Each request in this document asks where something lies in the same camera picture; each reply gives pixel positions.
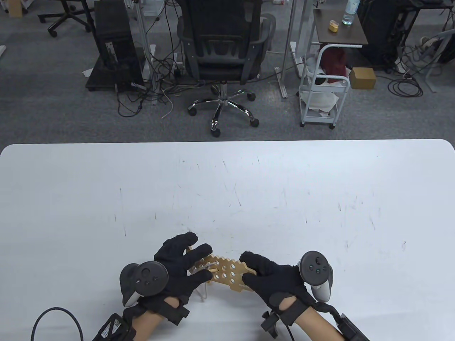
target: water bottle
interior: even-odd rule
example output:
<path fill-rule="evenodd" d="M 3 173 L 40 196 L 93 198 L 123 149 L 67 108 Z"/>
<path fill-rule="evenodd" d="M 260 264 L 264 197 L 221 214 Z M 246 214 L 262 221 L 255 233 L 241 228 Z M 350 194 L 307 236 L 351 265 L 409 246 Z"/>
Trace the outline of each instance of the water bottle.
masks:
<path fill-rule="evenodd" d="M 352 25 L 359 4 L 360 0 L 348 0 L 348 4 L 346 5 L 346 10 L 343 15 L 343 24 Z"/>

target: small yellow box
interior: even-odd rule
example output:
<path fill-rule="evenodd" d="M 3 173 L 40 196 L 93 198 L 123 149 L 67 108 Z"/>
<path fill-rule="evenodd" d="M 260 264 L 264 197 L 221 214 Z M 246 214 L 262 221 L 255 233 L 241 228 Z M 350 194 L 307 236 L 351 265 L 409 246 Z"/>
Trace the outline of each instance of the small yellow box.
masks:
<path fill-rule="evenodd" d="M 339 27 L 339 24 L 335 20 L 330 21 L 329 30 L 331 30 L 333 33 L 338 32 L 338 27 Z"/>
<path fill-rule="evenodd" d="M 353 89 L 371 90 L 376 84 L 376 75 L 369 67 L 354 67 L 349 74 L 349 80 Z"/>

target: black glove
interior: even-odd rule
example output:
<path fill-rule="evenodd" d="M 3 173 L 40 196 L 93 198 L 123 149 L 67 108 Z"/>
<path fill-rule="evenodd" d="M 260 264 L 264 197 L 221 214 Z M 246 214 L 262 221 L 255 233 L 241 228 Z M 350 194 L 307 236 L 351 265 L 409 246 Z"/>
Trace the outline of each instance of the black glove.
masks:
<path fill-rule="evenodd" d="M 197 236 L 193 232 L 187 232 L 163 243 L 161 249 L 155 254 L 154 260 L 164 265 L 168 272 L 169 280 L 166 287 L 159 294 L 141 297 L 138 300 L 140 306 L 161 314 L 174 322 L 173 320 L 175 319 L 171 316 L 166 316 L 166 311 L 172 311 L 169 310 L 172 308 L 164 302 L 164 299 L 166 297 L 178 298 L 180 301 L 178 309 L 180 309 L 188 303 L 190 295 L 200 284 L 212 279 L 212 273 L 209 270 L 201 270 L 191 276 L 187 275 L 187 271 L 194 266 L 194 263 L 212 253 L 212 247 L 209 244 L 202 244 L 184 255 L 185 250 L 196 242 Z"/>
<path fill-rule="evenodd" d="M 297 266 L 278 265 L 264 256 L 249 251 L 242 253 L 240 261 L 257 272 L 256 276 L 252 273 L 243 274 L 243 282 L 277 314 L 282 313 L 279 304 L 285 297 L 296 296 L 307 307 L 315 303 L 305 288 Z"/>

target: wooden peg board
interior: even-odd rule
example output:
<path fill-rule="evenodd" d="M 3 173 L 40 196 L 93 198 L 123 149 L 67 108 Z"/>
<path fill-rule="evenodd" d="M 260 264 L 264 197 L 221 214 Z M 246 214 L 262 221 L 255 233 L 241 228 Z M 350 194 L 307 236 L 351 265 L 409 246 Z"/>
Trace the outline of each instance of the wooden peg board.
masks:
<path fill-rule="evenodd" d="M 210 255 L 202 258 L 197 262 L 194 268 L 191 269 L 192 272 L 197 271 L 202 266 L 205 266 L 209 263 L 216 263 L 210 267 L 209 270 L 218 270 L 213 273 L 213 278 L 210 282 L 217 282 L 221 284 L 228 285 L 231 290 L 241 292 L 242 290 L 252 291 L 245 283 L 242 281 L 242 275 L 244 273 L 256 274 L 256 271 L 247 267 L 245 262 L 236 261 L 229 258 L 224 258 L 220 256 Z"/>

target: black chair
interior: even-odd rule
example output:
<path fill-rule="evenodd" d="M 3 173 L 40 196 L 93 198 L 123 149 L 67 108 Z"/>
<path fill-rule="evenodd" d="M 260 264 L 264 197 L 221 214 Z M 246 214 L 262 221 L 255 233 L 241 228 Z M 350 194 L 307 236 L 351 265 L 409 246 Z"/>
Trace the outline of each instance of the black chair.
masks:
<path fill-rule="evenodd" d="M 57 20 L 55 23 L 53 23 L 51 26 L 48 27 L 47 31 L 52 37 L 57 37 L 57 32 L 55 32 L 55 29 L 59 27 L 66 19 L 74 19 L 76 20 L 79 24 L 82 24 L 85 26 L 86 32 L 91 32 L 90 25 L 86 23 L 85 21 L 79 19 L 77 15 L 85 14 L 87 16 L 90 15 L 90 12 L 93 12 L 94 9 L 89 8 L 87 5 L 86 0 L 71 0 L 71 1 L 79 1 L 82 4 L 82 10 L 76 10 L 76 7 L 71 5 L 68 6 L 68 3 L 66 0 L 60 0 L 63 10 L 65 11 L 64 13 L 48 13 L 48 14 L 38 14 L 38 18 L 40 19 L 41 23 L 46 22 L 46 18 L 60 18 Z"/>
<path fill-rule="evenodd" d="M 260 72 L 261 63 L 270 46 L 274 31 L 270 19 L 261 22 L 263 0 L 177 0 L 182 17 L 177 35 L 185 49 L 185 66 L 196 80 L 216 81 L 212 93 L 216 99 L 197 100 L 188 107 L 191 116 L 202 103 L 217 103 L 211 133 L 219 137 L 219 116 L 225 106 L 232 106 L 247 115 L 252 127 L 259 126 L 251 111 L 231 99 L 247 94 L 250 101 L 256 95 L 239 90 L 228 95 L 229 81 L 246 84 Z"/>

